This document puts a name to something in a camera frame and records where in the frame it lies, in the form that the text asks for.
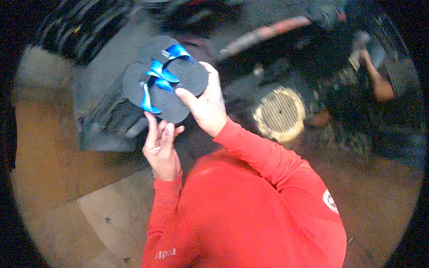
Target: flip-flop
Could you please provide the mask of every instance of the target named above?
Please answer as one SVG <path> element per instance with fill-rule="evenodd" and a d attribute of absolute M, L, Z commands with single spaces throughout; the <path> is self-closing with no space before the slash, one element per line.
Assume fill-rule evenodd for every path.
<path fill-rule="evenodd" d="M 182 87 L 195 96 L 202 94 L 208 83 L 204 66 L 168 36 L 148 40 L 139 49 L 137 59 L 139 63 L 131 65 L 124 74 L 125 97 L 168 122 L 184 120 L 189 109 L 174 90 Z"/>

